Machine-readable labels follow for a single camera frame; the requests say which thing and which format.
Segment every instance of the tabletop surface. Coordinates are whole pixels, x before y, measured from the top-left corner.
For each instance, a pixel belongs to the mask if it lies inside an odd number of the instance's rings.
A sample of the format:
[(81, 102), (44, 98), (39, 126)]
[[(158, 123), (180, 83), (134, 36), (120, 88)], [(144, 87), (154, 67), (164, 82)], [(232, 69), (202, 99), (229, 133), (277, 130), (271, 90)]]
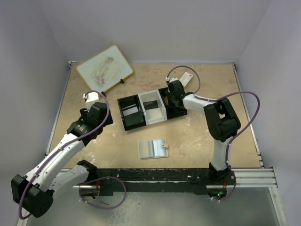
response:
[[(176, 65), (132, 65), (134, 73), (106, 92), (114, 123), (103, 129), (96, 140), (92, 140), (65, 166), (73, 168), (80, 160), (87, 160), (98, 168), (207, 168), (213, 156), (213, 138), (208, 132), (205, 116), (188, 111), (186, 116), (167, 120), (150, 126), (124, 131), (117, 99), (159, 88), (167, 87), (165, 76)], [(198, 95), (209, 98), (222, 97), (238, 91), (238, 84), (231, 65), (187, 65), (201, 77)], [(171, 78), (180, 78), (186, 68), (178, 68)], [(196, 76), (190, 80), (185, 91), (198, 87)], [(89, 87), (74, 66), (72, 68), (62, 107), (57, 120), (50, 150), (63, 138), (66, 130), (85, 107), (83, 93)], [(240, 95), (229, 97), (242, 127), (248, 120)], [(165, 138), (169, 145), (169, 157), (139, 160), (137, 141)], [(230, 163), (234, 168), (259, 168), (254, 139), (248, 128), (232, 144)]]

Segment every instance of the cable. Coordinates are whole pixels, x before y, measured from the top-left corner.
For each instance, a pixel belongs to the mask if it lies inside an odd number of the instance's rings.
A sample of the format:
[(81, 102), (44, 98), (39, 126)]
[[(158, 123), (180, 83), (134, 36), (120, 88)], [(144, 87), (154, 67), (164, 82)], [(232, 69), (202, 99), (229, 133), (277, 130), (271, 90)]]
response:
[(124, 200), (126, 199), (127, 189), (126, 189), (126, 186), (124, 185), (124, 183), (119, 178), (116, 178), (116, 177), (103, 177), (103, 178), (98, 178), (98, 179), (95, 179), (95, 180), (87, 181), (87, 182), (81, 183), (79, 185), (87, 185), (87, 184), (91, 184), (91, 183), (93, 183), (95, 181), (100, 181), (100, 180), (104, 180), (104, 179), (108, 179), (108, 178), (112, 178), (112, 179), (115, 179), (115, 180), (119, 181), (121, 183), (121, 185), (123, 186), (124, 196), (123, 196), (123, 199), (121, 200), (121, 202), (119, 204), (117, 204), (116, 206), (112, 206), (112, 207), (98, 206), (98, 205), (95, 205), (95, 204), (90, 203), (87, 200), (85, 200), (83, 198), (83, 196), (79, 193), (80, 200), (82, 200), (84, 203), (86, 203), (86, 204), (88, 204), (90, 206), (93, 206), (93, 207), (96, 207), (96, 208), (99, 208), (99, 209), (102, 209), (102, 210), (112, 210), (112, 209), (117, 208), (118, 206), (120, 206), (124, 202)]
[(257, 108), (256, 108), (256, 111), (255, 111), (253, 117), (250, 119), (250, 121), (246, 124), (246, 126), (245, 126), (239, 133), (237, 133), (234, 137), (232, 137), (232, 139), (231, 139), (231, 140), (228, 142), (228, 144), (227, 144), (225, 161), (226, 161), (226, 165), (227, 165), (229, 171), (230, 171), (230, 172), (233, 174), (233, 176), (234, 176), (234, 186), (233, 186), (233, 189), (231, 190), (231, 192), (229, 193), (229, 195), (227, 195), (227, 196), (226, 196), (225, 198), (223, 198), (223, 199), (216, 200), (216, 201), (218, 201), (218, 202), (222, 202), (222, 201), (227, 200), (227, 199), (234, 193), (234, 190), (235, 190), (235, 188), (236, 188), (236, 176), (235, 176), (234, 171), (231, 169), (231, 166), (230, 166), (229, 163), (228, 163), (228, 160), (229, 160), (229, 159), (228, 159), (228, 153), (229, 153), (230, 145), (231, 145), (231, 143), (232, 143), (232, 142), (233, 142), (240, 134), (242, 134), (242, 133), (243, 133), (243, 132), (244, 132), (244, 131), (252, 124), (252, 122), (254, 121), (254, 119), (255, 119), (255, 117), (257, 116), (257, 114), (258, 114), (258, 112), (259, 112), (259, 109), (260, 109), (260, 99), (259, 99), (259, 97), (257, 96), (256, 93), (251, 92), (251, 91), (236, 91), (236, 92), (233, 92), (233, 93), (229, 93), (229, 94), (227, 94), (227, 95), (224, 95), (223, 97), (220, 97), (220, 98), (218, 98), (218, 99), (210, 99), (210, 98), (200, 97), (200, 96), (196, 95), (196, 93), (197, 93), (197, 92), (200, 90), (200, 88), (201, 88), (201, 79), (200, 79), (198, 73), (197, 73), (195, 70), (193, 70), (191, 67), (184, 66), (184, 65), (176, 66), (176, 67), (174, 67), (174, 68), (168, 73), (167, 78), (169, 77), (170, 73), (171, 73), (174, 69), (179, 68), (179, 67), (186, 67), (186, 68), (192, 70), (192, 71), (195, 73), (195, 75), (197, 76), (197, 78), (198, 78), (198, 89), (193, 93), (193, 95), (194, 95), (194, 97), (195, 97), (196, 99), (198, 99), (198, 100), (204, 100), (204, 101), (208, 101), (208, 102), (217, 102), (217, 101), (223, 100), (224, 98), (227, 98), (227, 97), (230, 97), (230, 96), (233, 96), (233, 95), (236, 95), (236, 94), (244, 94), (244, 93), (252, 94), (252, 95), (256, 98), (256, 100), (257, 100)]
[(105, 96), (102, 94), (102, 93), (100, 93), (100, 92), (98, 92), (98, 91), (95, 91), (95, 90), (92, 90), (92, 91), (89, 91), (89, 92), (87, 92), (87, 93), (85, 93), (85, 96), (86, 95), (88, 95), (89, 93), (92, 93), (92, 92), (95, 92), (95, 93), (97, 93), (98, 95), (100, 95), (104, 100), (105, 100), (105, 102), (106, 102), (106, 104), (107, 104), (107, 113), (106, 113), (106, 116), (105, 116), (105, 118), (104, 118), (104, 120), (95, 128), (95, 129), (93, 129), (93, 130), (91, 130), (90, 132), (88, 132), (88, 133), (86, 133), (86, 134), (84, 134), (84, 135), (82, 135), (82, 136), (80, 136), (80, 137), (78, 137), (78, 138), (76, 138), (76, 139), (73, 139), (73, 140), (71, 140), (71, 141), (69, 141), (69, 142), (67, 142), (67, 143), (65, 143), (65, 144), (63, 144), (61, 147), (59, 147), (49, 158), (47, 158), (46, 160), (45, 160), (45, 162), (39, 167), (39, 169), (35, 172), (35, 174), (34, 174), (34, 176), (31, 178), (31, 180), (28, 182), (28, 184), (26, 185), (26, 187), (25, 187), (25, 189), (24, 189), (24, 191), (23, 191), (23, 193), (22, 193), (22, 196), (21, 196), (21, 199), (20, 199), (20, 202), (19, 202), (19, 208), (18, 208), (18, 213), (19, 213), (19, 218), (21, 219), (21, 220), (25, 220), (25, 219), (27, 219), (28, 217), (30, 217), (30, 215), (31, 215), (31, 213), (30, 214), (28, 214), (27, 216), (25, 216), (25, 217), (23, 217), (23, 215), (22, 215), (22, 206), (23, 206), (23, 202), (24, 202), (24, 198), (25, 198), (25, 195), (26, 195), (26, 193), (27, 193), (27, 191), (28, 191), (28, 189), (29, 189), (29, 187), (32, 185), (32, 183), (34, 182), (34, 180), (35, 180), (35, 178), (37, 178), (38, 177), (38, 175), (39, 175), (39, 173), (41, 173), (41, 171), (44, 169), (44, 167), (60, 152), (60, 151), (63, 151), (63, 149), (64, 148), (66, 148), (67, 146), (69, 146), (70, 144), (72, 144), (73, 142), (75, 142), (75, 141), (78, 141), (78, 140), (82, 140), (83, 138), (85, 138), (85, 137), (87, 137), (87, 136), (89, 136), (89, 135), (91, 135), (92, 133), (94, 133), (95, 131), (97, 131), (97, 130), (99, 130), (103, 125), (104, 125), (104, 123), (105, 123), (105, 121), (108, 119), (108, 117), (109, 117), (109, 114), (110, 114), (110, 109), (109, 109), (109, 102), (108, 102), (108, 100), (105, 98)]

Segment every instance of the gray wall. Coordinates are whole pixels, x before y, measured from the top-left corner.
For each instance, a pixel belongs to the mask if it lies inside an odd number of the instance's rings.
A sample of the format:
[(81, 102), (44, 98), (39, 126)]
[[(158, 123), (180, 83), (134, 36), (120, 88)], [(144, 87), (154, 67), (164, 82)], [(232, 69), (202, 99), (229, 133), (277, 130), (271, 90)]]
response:
[(233, 62), (271, 0), (39, 0), (69, 60), (117, 44), (131, 62)]
[[(301, 222), (300, 53), (301, 1), (274, 0), (238, 63), (242, 88), (262, 101), (254, 129), (292, 226)], [(246, 100), (253, 112), (256, 101)]]
[(68, 63), (37, 0), (0, 4), (0, 218), (16, 225), (10, 180), (43, 158)]

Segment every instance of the gray floor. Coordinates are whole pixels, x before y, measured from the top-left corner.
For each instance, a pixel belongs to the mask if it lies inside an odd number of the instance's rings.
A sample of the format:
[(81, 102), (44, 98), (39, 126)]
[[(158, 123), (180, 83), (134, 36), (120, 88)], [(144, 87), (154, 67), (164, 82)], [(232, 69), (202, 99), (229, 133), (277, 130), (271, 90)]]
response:
[[(117, 204), (122, 193), (99, 200)], [(268, 188), (239, 188), (225, 202), (188, 193), (129, 193), (114, 210), (99, 210), (79, 201), (78, 189), (56, 200), (28, 226), (277, 226)]]

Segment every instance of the purple cable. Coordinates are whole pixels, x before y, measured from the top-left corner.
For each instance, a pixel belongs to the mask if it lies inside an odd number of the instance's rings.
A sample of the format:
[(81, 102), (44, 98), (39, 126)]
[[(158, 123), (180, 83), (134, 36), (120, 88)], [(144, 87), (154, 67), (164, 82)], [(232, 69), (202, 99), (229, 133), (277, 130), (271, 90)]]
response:
[(95, 180), (87, 181), (87, 182), (81, 183), (81, 184), (79, 184), (79, 185), (87, 185), (87, 184), (96, 182), (96, 181), (98, 181), (98, 180), (104, 180), (104, 179), (108, 179), (108, 178), (112, 178), (112, 179), (115, 179), (115, 180), (119, 181), (119, 182), (121, 183), (121, 185), (123, 186), (123, 189), (124, 189), (124, 196), (123, 196), (123, 199), (121, 200), (121, 202), (120, 202), (119, 204), (117, 204), (116, 206), (112, 206), (112, 207), (102, 207), (102, 206), (98, 206), (98, 205), (95, 205), (95, 204), (90, 203), (90, 202), (88, 202), (87, 200), (85, 200), (85, 199), (81, 196), (81, 194), (79, 193), (80, 199), (81, 199), (84, 203), (86, 203), (86, 204), (88, 204), (88, 205), (90, 205), (90, 206), (93, 206), (93, 207), (102, 209), (102, 210), (112, 210), (112, 209), (117, 208), (118, 206), (120, 206), (120, 205), (124, 202), (124, 200), (126, 199), (126, 196), (127, 196), (127, 189), (126, 189), (126, 186), (124, 185), (124, 183), (123, 183), (119, 178), (116, 178), (116, 177), (103, 177), (103, 178), (98, 178), (98, 179), (95, 179)]
[(89, 135), (91, 135), (92, 133), (94, 133), (95, 131), (97, 131), (97, 130), (99, 130), (103, 125), (104, 125), (104, 123), (105, 123), (105, 121), (108, 119), (108, 117), (109, 117), (109, 113), (110, 113), (110, 109), (109, 109), (109, 102), (108, 102), (108, 100), (105, 98), (105, 96), (102, 94), (102, 93), (100, 93), (100, 92), (98, 92), (98, 91), (95, 91), (95, 90), (92, 90), (92, 91), (89, 91), (89, 92), (87, 92), (87, 93), (85, 93), (85, 96), (87, 95), (87, 94), (89, 94), (89, 93), (92, 93), (92, 92), (95, 92), (95, 93), (97, 93), (98, 95), (100, 95), (104, 100), (105, 100), (105, 102), (106, 102), (106, 104), (107, 104), (107, 113), (106, 113), (106, 116), (105, 116), (105, 118), (104, 118), (104, 120), (95, 128), (95, 129), (93, 129), (92, 131), (90, 131), (90, 132), (88, 132), (88, 133), (86, 133), (86, 134), (84, 134), (84, 135), (82, 135), (82, 136), (80, 136), (80, 137), (78, 137), (78, 138), (76, 138), (76, 139), (74, 139), (74, 140), (71, 140), (71, 141), (69, 141), (69, 142), (67, 142), (67, 143), (65, 143), (65, 144), (63, 144), (59, 149), (57, 149), (48, 159), (46, 159), (46, 161), (41, 165), (41, 167), (39, 167), (39, 169), (36, 171), (36, 173), (35, 173), (35, 175), (31, 178), (31, 180), (28, 182), (28, 184), (26, 185), (26, 187), (25, 187), (25, 189), (24, 189), (24, 191), (23, 191), (23, 193), (22, 193), (22, 196), (21, 196), (21, 199), (20, 199), (20, 202), (19, 202), (19, 209), (18, 209), (18, 213), (19, 213), (19, 218), (21, 219), (21, 220), (25, 220), (25, 219), (27, 219), (28, 217), (30, 217), (30, 215), (31, 215), (31, 213), (30, 214), (28, 214), (27, 216), (25, 216), (25, 217), (23, 217), (22, 216), (22, 206), (23, 206), (23, 202), (24, 202), (24, 199), (25, 199), (25, 195), (26, 195), (26, 193), (27, 193), (27, 191), (28, 191), (28, 189), (29, 189), (29, 187), (30, 187), (30, 185), (34, 182), (34, 180), (35, 180), (35, 178), (37, 178), (38, 177), (38, 175), (39, 175), (39, 173), (41, 173), (41, 171), (44, 169), (44, 167), (60, 152), (60, 151), (63, 151), (63, 149), (65, 148), (65, 147), (67, 147), (68, 145), (70, 145), (70, 144), (72, 144), (73, 142), (75, 142), (75, 141), (78, 141), (78, 140), (81, 140), (81, 139), (83, 139), (83, 138), (85, 138), (85, 137), (87, 137), (87, 136), (89, 136)]
[(232, 137), (232, 139), (229, 141), (227, 147), (226, 147), (226, 156), (225, 156), (225, 161), (226, 161), (226, 164), (227, 164), (227, 167), (228, 169), (230, 170), (230, 172), (233, 174), (234, 176), (234, 186), (233, 186), (233, 189), (231, 190), (231, 192), (229, 193), (229, 195), (227, 195), (225, 198), (221, 199), (221, 200), (216, 200), (218, 202), (222, 202), (222, 201), (225, 201), (226, 199), (228, 199), (233, 193), (234, 193), (234, 190), (236, 188), (236, 176), (235, 176), (235, 173), (234, 171), (231, 169), (230, 165), (228, 164), (228, 153), (229, 153), (229, 148), (230, 148), (230, 144), (240, 135), (242, 134), (250, 125), (251, 123), (254, 121), (255, 117), (257, 116), (258, 112), (259, 112), (259, 109), (260, 109), (260, 99), (259, 97), (257, 96), (256, 93), (254, 92), (251, 92), (251, 91), (237, 91), (237, 92), (233, 92), (233, 93), (229, 93), (221, 98), (218, 98), (218, 99), (209, 99), (209, 98), (204, 98), (204, 97), (199, 97), (196, 95), (196, 93), (200, 90), (201, 88), (201, 79), (198, 75), (198, 73), (193, 70), (191, 67), (188, 67), (188, 66), (184, 66), (184, 65), (180, 65), (180, 66), (176, 66), (174, 67), (167, 75), (167, 78), (169, 77), (170, 73), (176, 69), (176, 68), (179, 68), (179, 67), (186, 67), (190, 70), (192, 70), (195, 75), (197, 76), (198, 78), (198, 89), (193, 93), (194, 94), (194, 97), (198, 100), (204, 100), (204, 101), (208, 101), (208, 102), (217, 102), (217, 101), (220, 101), (220, 100), (223, 100), (224, 98), (227, 98), (227, 97), (230, 97), (230, 96), (233, 96), (233, 95), (236, 95), (236, 94), (244, 94), (244, 93), (248, 93), (248, 94), (252, 94), (253, 96), (256, 97), (256, 100), (257, 100), (257, 108), (256, 108), (256, 111), (253, 115), (253, 117), (250, 119), (250, 121), (248, 122), (248, 124), (246, 124), (246, 126), (239, 132), (237, 133), (234, 137)]

